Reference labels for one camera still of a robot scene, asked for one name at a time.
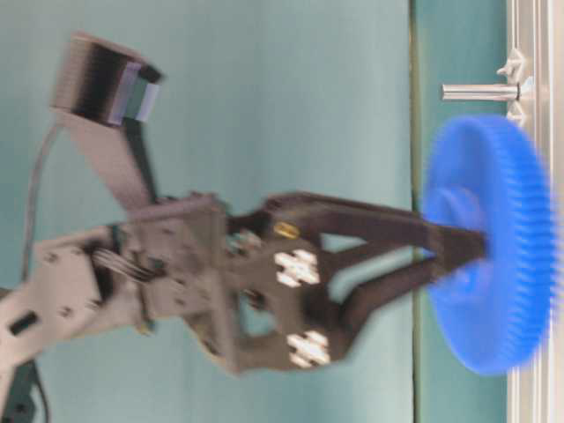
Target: teal background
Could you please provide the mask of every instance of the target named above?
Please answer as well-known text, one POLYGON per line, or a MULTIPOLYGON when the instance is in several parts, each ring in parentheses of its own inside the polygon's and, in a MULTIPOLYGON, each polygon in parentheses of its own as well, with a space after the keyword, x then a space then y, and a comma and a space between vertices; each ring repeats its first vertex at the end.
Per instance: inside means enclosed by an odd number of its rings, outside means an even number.
MULTIPOLYGON (((17 281, 27 176, 75 29, 135 48, 167 75, 146 132, 161 193, 217 191, 236 212, 286 189, 411 204, 407 2, 1 6, 2 285, 17 281)), ((122 218, 62 136, 44 174, 38 239, 122 218)), ((176 320, 148 338, 124 329, 63 343, 39 362, 56 423, 413 418, 409 296, 377 313, 350 360, 311 374, 224 375, 176 320)))
MULTIPOLYGON (((495 71, 506 60, 504 1, 412 2, 412 142, 414 188, 424 183, 436 131, 462 114, 505 114, 504 103, 443 102, 441 84, 504 82, 495 71)), ((506 378, 479 377, 448 349, 427 295, 415 301, 417 421, 506 421, 506 378)))

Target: metal bracket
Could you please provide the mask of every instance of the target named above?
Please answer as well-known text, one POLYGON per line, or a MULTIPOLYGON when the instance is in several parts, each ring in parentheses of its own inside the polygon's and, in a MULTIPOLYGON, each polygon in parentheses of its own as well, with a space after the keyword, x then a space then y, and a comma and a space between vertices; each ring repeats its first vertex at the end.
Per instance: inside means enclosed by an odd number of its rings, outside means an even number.
POLYGON ((0 372, 79 333, 101 303, 93 265, 79 245, 38 250, 43 255, 37 271, 0 301, 0 372))

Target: robotic arm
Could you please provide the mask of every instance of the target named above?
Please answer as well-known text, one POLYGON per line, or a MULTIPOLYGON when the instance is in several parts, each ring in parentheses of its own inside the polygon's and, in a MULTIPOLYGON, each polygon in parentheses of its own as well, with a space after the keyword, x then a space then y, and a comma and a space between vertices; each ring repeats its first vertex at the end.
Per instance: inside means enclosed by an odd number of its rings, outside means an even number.
POLYGON ((245 216, 228 215, 214 195, 158 199, 142 121, 159 80, 128 49, 84 33, 70 44, 52 106, 128 219, 39 242, 31 278, 0 293, 0 410, 18 369, 49 345, 170 317, 232 373, 327 366, 346 357, 374 310, 486 256, 482 231, 340 198, 273 196, 245 216), (363 243, 331 251, 331 234, 363 243), (337 273, 404 247, 429 253, 342 302, 330 297, 337 273), (271 314, 270 333, 245 330, 243 299, 271 314))

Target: brass screw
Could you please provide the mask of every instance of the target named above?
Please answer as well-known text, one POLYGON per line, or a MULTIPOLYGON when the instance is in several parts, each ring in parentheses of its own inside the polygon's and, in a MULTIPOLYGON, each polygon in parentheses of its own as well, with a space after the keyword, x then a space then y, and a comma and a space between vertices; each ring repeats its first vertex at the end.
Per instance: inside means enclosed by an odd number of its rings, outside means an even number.
POLYGON ((300 237, 300 229, 286 222, 277 222, 274 225, 274 232, 290 240, 295 240, 300 237))

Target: gear teeth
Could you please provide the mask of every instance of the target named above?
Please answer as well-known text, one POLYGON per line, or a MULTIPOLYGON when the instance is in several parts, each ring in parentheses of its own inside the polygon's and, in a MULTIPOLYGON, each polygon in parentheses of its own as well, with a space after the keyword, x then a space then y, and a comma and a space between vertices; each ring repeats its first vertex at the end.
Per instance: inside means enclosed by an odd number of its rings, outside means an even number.
POLYGON ((509 139, 515 142, 517 129, 498 130, 499 122, 492 121, 497 131, 493 137, 494 150, 501 173, 508 182, 509 201, 515 212, 514 228, 517 242, 517 289, 514 309, 508 319, 504 340, 505 355, 513 353, 519 361, 527 360, 546 337, 551 306, 556 294, 556 236, 553 213, 553 194, 538 160, 512 157, 509 139))
MULTIPOLYGON (((451 186, 453 182, 450 178, 457 172, 457 167, 454 165, 443 170, 442 163, 453 156, 456 157, 455 160, 460 160, 459 156, 456 156, 454 147, 448 145, 452 145, 455 139, 457 146, 465 145, 462 143, 465 142, 466 133, 470 134, 468 142, 475 143, 477 149, 484 148, 484 152, 489 156, 484 156, 487 162, 484 169, 487 175, 493 175, 495 180, 491 183, 502 187, 484 191, 489 193, 484 198, 502 193, 501 195, 505 196, 504 210, 507 209, 507 219, 510 222, 508 225, 510 234, 507 238, 508 242, 510 239, 512 243, 515 257, 515 263, 510 267, 511 280, 507 285, 511 289, 507 299, 500 298, 501 307, 504 309, 499 323, 492 322, 493 325, 500 325, 498 331, 503 335, 498 337, 494 335, 497 333, 496 330, 491 331, 492 338, 483 341, 495 344, 488 345, 491 347, 491 352, 488 351, 483 355, 480 350, 478 355, 473 355, 478 348, 468 346, 467 340, 463 340, 458 345, 457 336, 453 335, 450 338, 450 335, 454 333, 454 329, 458 330, 466 324, 474 331, 479 330, 479 326, 476 327, 466 315, 460 317, 456 309, 460 307, 459 304, 449 305, 446 302, 447 306, 438 306, 439 302, 437 302, 435 307, 438 315, 442 317, 440 321, 443 330, 450 331, 446 331, 445 334, 458 358, 468 368, 482 375, 501 374, 531 358, 538 345, 546 340, 551 315, 559 311, 556 304, 558 299, 564 297, 564 284, 557 284, 557 275, 564 271, 561 265, 564 263, 561 260, 564 255, 558 253, 562 242, 558 228, 564 228, 564 225, 561 226, 560 218, 556 217, 558 215, 554 204, 557 202, 554 201, 549 179, 540 165, 532 144, 529 144, 526 136, 514 124, 499 116, 465 116, 445 125, 437 137, 437 146, 427 162, 429 188, 448 189, 451 186), (449 319, 463 320, 456 325, 450 325, 449 319)), ((472 180, 470 176, 466 177, 463 174, 456 179, 457 186, 465 188, 475 187, 477 182, 488 183, 478 179, 472 180)), ((493 227, 497 222, 488 220, 488 216, 491 214, 486 215, 486 234, 497 234, 499 228, 493 227)), ((489 257, 493 266, 498 265, 503 257, 507 259, 502 250, 495 251, 488 252, 490 255, 495 253, 500 256, 489 257)), ((436 301, 442 300, 441 295, 442 293, 433 292, 436 301)), ((498 316, 496 311, 494 310, 492 315, 498 316)))

